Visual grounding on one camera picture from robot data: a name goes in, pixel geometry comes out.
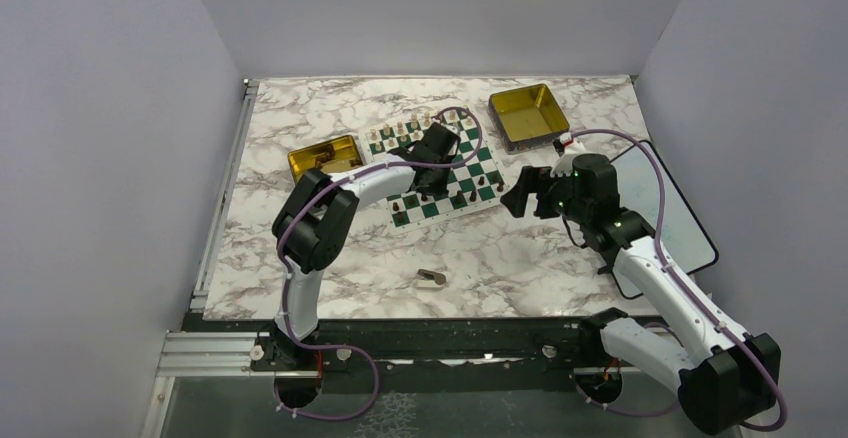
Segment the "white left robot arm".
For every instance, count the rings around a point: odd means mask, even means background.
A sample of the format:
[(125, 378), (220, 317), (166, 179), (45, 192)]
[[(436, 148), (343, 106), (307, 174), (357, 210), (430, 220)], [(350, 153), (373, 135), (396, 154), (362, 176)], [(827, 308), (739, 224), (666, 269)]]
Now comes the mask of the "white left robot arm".
[(313, 359), (315, 344), (308, 335), (318, 327), (323, 273), (341, 253), (357, 211), (404, 193), (446, 195), (459, 142), (449, 128), (433, 124), (421, 139), (353, 171), (312, 168), (301, 176), (272, 225), (286, 269), (275, 317), (283, 333), (275, 351), (285, 365), (298, 369)]

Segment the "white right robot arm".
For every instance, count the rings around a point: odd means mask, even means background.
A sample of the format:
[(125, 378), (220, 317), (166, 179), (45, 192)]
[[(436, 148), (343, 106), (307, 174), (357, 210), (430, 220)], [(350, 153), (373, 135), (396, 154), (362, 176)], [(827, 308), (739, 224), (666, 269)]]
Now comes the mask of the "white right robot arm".
[(603, 272), (634, 284), (676, 333), (669, 342), (617, 308), (583, 319), (577, 351), (587, 363), (623, 360), (677, 396), (701, 432), (716, 435), (782, 404), (781, 350), (768, 334), (751, 335), (720, 310), (671, 261), (659, 234), (620, 203), (616, 168), (600, 154), (580, 154), (572, 170), (525, 166), (501, 202), (519, 218), (535, 196), (534, 216), (579, 226), (601, 255)]

